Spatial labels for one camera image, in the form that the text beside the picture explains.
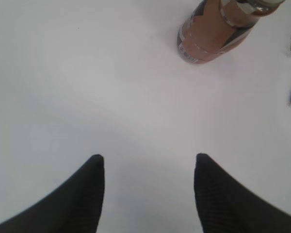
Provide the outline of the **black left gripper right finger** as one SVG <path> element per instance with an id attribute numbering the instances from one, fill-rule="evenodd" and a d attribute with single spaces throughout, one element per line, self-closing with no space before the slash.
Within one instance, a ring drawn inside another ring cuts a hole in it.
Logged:
<path id="1" fill-rule="evenodd" d="M 194 169 L 197 213 L 205 233 L 291 233 L 291 216 L 199 153 Z"/>

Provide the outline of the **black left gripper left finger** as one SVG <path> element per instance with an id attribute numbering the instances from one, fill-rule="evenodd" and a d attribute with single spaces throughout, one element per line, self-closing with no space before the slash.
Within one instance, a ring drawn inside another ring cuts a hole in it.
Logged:
<path id="1" fill-rule="evenodd" d="M 104 200 L 104 158 L 91 156 L 45 198 L 0 223 L 0 233 L 95 233 Z"/>

